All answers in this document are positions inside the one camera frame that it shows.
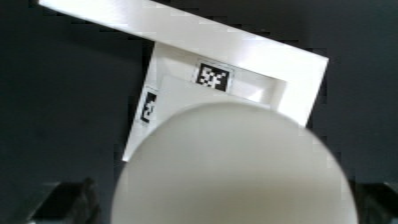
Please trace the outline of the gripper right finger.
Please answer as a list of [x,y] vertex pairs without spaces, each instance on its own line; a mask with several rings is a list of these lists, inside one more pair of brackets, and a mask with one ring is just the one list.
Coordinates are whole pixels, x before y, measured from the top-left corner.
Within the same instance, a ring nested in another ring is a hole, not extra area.
[[359,224],[398,224],[398,183],[351,181]]

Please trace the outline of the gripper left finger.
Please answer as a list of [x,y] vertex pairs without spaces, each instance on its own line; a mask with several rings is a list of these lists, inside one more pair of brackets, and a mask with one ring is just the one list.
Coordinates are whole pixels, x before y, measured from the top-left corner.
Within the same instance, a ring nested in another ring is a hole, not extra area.
[[29,218],[29,224],[102,224],[96,183],[61,182]]

